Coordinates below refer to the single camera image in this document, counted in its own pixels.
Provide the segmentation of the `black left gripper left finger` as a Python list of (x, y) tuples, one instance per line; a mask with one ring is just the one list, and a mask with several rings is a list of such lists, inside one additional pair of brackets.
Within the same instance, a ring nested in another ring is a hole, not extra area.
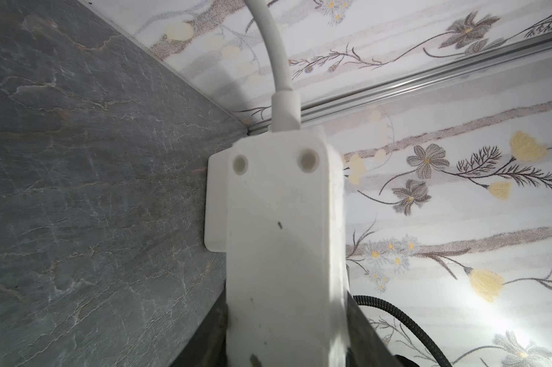
[(227, 327), (226, 291), (222, 291), (194, 335), (170, 366), (227, 366)]

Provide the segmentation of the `white power strip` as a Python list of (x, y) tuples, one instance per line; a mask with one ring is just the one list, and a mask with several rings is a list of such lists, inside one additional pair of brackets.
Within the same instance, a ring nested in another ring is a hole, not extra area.
[(226, 256), (229, 365), (345, 365), (343, 190), (340, 155), (308, 130), (210, 157), (204, 245)]

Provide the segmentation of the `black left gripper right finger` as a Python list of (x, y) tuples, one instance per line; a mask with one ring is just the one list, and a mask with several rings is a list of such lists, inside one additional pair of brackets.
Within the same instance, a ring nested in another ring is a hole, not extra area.
[(350, 293), (346, 294), (349, 349), (346, 366), (400, 367), (401, 363), (384, 345)]

